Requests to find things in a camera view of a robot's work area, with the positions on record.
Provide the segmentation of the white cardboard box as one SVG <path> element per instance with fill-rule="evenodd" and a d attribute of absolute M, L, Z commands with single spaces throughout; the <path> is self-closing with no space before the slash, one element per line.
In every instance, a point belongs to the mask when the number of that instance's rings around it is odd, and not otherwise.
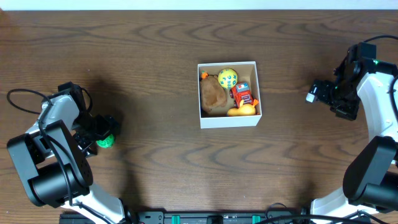
<path fill-rule="evenodd" d="M 249 84 L 251 94 L 254 99 L 259 101 L 256 106 L 256 115 L 252 116 L 227 116 L 229 109 L 234 108 L 234 100 L 230 97 L 230 89 L 224 89 L 227 96 L 227 104 L 224 107 L 212 109 L 210 113 L 201 108 L 200 95 L 200 75 L 202 71 L 209 75 L 217 75 L 225 68 L 232 68 L 238 74 L 237 84 L 246 82 Z M 225 62 L 225 63 L 202 63 L 197 66 L 198 69 L 198 94 L 200 109 L 200 127 L 202 129 L 210 128 L 235 128 L 245 126 L 256 126 L 262 116 L 261 99 L 259 94 L 259 84 L 257 78 L 256 62 Z"/>

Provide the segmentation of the red toy fire truck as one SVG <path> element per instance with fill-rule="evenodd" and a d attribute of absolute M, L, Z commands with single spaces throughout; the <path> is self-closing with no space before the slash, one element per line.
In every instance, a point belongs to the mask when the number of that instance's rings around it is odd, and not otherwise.
<path fill-rule="evenodd" d="M 240 102 L 243 104 L 253 104 L 254 98 L 251 94 L 249 84 L 241 82 L 232 87 L 229 91 L 230 97 L 234 100 L 234 107 L 239 108 Z"/>

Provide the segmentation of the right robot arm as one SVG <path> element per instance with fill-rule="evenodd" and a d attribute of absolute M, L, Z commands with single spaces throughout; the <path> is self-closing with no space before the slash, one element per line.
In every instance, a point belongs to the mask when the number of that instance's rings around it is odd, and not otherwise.
<path fill-rule="evenodd" d="M 354 121 L 363 108 L 367 146 L 348 166 L 343 185 L 313 200 L 309 223 L 368 222 L 372 214 L 397 210 L 397 65 L 377 58 L 368 40 L 351 46 L 334 69 L 336 80 L 315 80 L 306 101 L 322 102 L 337 117 Z"/>

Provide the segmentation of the yellow ball with blue letters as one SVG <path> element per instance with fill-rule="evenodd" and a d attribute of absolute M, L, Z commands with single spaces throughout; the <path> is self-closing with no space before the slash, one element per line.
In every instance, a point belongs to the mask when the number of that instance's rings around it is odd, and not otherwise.
<path fill-rule="evenodd" d="M 224 89 L 231 89 L 237 84 L 238 74 L 232 68 L 225 68 L 218 74 L 218 83 Z"/>

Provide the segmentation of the green ball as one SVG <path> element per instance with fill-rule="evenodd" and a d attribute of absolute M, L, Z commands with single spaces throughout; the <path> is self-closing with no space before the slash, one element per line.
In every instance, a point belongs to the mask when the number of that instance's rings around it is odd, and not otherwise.
<path fill-rule="evenodd" d="M 108 137 L 106 137 L 104 140 L 98 140 L 97 142 L 96 142 L 96 144 L 99 146 L 99 147 L 102 147 L 102 148 L 111 148 L 113 145 L 114 145 L 114 143 L 115 143 L 115 137 L 114 137 L 114 135 L 113 134 L 110 134 Z"/>

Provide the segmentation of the brown plush toy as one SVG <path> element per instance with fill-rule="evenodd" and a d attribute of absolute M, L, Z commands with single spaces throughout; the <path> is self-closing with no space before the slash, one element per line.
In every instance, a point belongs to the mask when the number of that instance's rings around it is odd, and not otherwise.
<path fill-rule="evenodd" d="M 228 100 L 224 88 L 218 82 L 217 75 L 202 71 L 200 75 L 201 108 L 210 113 L 212 109 L 226 106 Z"/>

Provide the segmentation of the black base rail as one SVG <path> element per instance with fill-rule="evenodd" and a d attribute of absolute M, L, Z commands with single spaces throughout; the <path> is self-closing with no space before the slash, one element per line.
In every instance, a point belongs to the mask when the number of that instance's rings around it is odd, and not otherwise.
<path fill-rule="evenodd" d="M 299 215 L 300 212 L 287 208 L 282 204 L 271 205 L 264 212 L 167 212 L 165 210 L 151 210 L 135 212 L 132 222 L 135 224 L 229 224 L 229 223 L 259 223 L 261 221 L 289 215 Z"/>

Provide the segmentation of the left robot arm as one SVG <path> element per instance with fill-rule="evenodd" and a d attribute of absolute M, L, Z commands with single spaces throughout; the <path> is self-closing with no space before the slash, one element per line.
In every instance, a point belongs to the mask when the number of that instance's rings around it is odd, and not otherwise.
<path fill-rule="evenodd" d="M 119 123 L 110 115 L 93 116 L 86 104 L 87 90 L 72 82 L 44 96 L 37 121 L 24 134 L 12 138 L 7 150 L 29 200 L 80 213 L 65 223 L 135 223 L 121 199 L 93 181 L 87 161 L 94 145 L 109 147 L 119 134 Z"/>

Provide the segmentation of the orange rubber duck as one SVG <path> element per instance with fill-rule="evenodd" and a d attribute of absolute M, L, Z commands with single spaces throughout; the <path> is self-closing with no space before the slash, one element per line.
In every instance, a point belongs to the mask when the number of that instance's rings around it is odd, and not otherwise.
<path fill-rule="evenodd" d="M 254 99 L 253 103 L 244 103 L 240 101 L 238 107 L 234 107 L 228 110 L 227 116 L 252 116 L 256 115 L 256 106 L 259 104 L 257 99 Z"/>

